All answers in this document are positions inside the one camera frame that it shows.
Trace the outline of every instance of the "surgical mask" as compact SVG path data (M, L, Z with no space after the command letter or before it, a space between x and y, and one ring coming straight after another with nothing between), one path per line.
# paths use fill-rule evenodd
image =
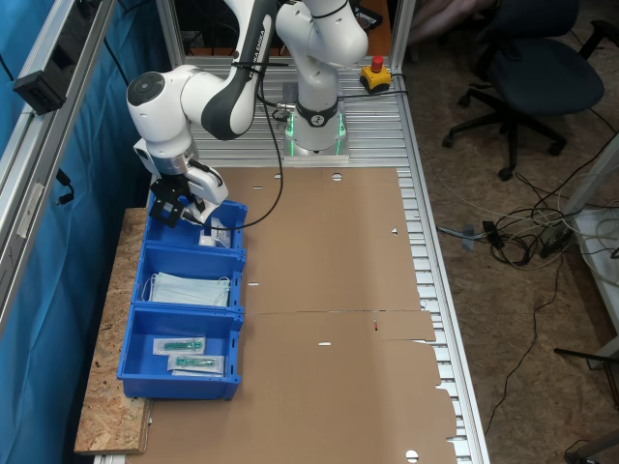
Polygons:
M230 279L202 280L158 273L150 278L151 302L227 306Z

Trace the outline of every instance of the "metal profile rail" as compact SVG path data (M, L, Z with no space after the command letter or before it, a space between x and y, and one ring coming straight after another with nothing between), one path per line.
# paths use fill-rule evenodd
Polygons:
M56 0L20 75L49 56L73 3ZM0 336L115 4L99 5L63 107L39 116L25 104L0 159Z

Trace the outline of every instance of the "blue bin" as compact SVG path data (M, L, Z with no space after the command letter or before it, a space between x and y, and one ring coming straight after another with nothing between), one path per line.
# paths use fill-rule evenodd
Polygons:
M241 384L238 372L239 333L243 316L226 312L185 310L132 304L118 379L125 395L147 398L230 399ZM172 375L168 356L153 355L153 339L206 336L204 354L224 356L222 377Z
M244 267L245 254L235 253L223 248L211 246L192 248L143 243L137 264L137 273L135 274L132 302L144 303L145 305L180 306L242 313L243 308L240 306L241 280ZM230 279L227 306L150 303L147 301L150 298L149 279L157 273L214 280L227 277Z
M240 227L245 223L245 217L248 213L248 207L234 201L224 201L219 207L206 219L206 227L191 224L186 220L179 220L176 227L169 227L163 222L152 217L146 219L146 231L144 240L148 243L169 245L174 247L198 247L206 248L198 244L200 239L200 231L204 230L204 234L211 235L211 219L217 218L221 221L224 227ZM243 249L243 229L232 231L232 240L230 251L245 253Z

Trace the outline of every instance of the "brown cardboard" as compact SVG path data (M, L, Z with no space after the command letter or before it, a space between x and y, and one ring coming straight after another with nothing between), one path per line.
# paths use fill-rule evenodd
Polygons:
M128 463L406 464L414 450L420 464L455 464L433 350L400 339L426 324L404 330L394 314L378 315L378 331L370 313L248 316L235 397L156 401L146 453Z
M247 222L273 204L277 173L221 169ZM244 233L248 314L420 310L395 169L285 169L279 205Z
M248 221L271 207L276 173L221 170ZM155 401L146 453L127 462L406 464L414 450L455 464L451 398L432 347L411 341L434 332L395 169L287 169L278 207L245 238L239 390Z

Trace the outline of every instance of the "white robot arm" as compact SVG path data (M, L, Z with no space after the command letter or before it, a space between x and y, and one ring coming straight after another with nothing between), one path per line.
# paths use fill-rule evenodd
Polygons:
M350 68L365 58L368 36L348 0L286 2L276 28L299 72L299 99L291 114L294 134L289 135L295 153L336 153L342 137L336 68Z
M127 90L127 102L142 137L134 146L157 181L150 215L174 227L180 218L204 224L228 192L220 174L198 160L190 123L219 140L245 133L269 59L276 26L299 73L294 141L313 153L339 145L338 72L365 57L368 36L348 0L224 0L239 22L232 68L226 80L194 66L147 72ZM180 197L186 197L185 204Z
M219 140L245 133L253 121L260 64L267 63L277 14L274 0L224 0L236 15L240 36L226 80L194 66L147 72L127 90L133 123L142 137L134 146L157 181L150 215L174 227L179 218L203 224L227 197L217 171L202 164L190 131L199 123ZM234 66L250 63L250 66ZM185 205L180 197L191 203Z

